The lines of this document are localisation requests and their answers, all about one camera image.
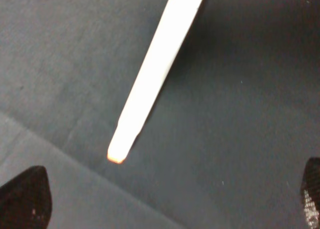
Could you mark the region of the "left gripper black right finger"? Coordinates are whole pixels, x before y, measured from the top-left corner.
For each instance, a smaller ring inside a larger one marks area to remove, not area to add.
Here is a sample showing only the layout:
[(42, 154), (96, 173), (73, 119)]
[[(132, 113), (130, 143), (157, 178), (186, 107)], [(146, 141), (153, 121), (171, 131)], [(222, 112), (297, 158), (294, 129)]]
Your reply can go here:
[(310, 157), (305, 164), (300, 187), (301, 203), (309, 229), (320, 228), (320, 158)]

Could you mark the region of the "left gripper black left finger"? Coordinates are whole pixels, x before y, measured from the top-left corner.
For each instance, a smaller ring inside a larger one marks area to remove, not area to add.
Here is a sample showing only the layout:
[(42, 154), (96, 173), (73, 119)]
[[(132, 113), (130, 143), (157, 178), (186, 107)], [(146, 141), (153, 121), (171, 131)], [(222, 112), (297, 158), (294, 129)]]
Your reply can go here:
[(0, 187), (2, 229), (46, 229), (52, 210), (49, 177), (43, 165), (29, 167)]

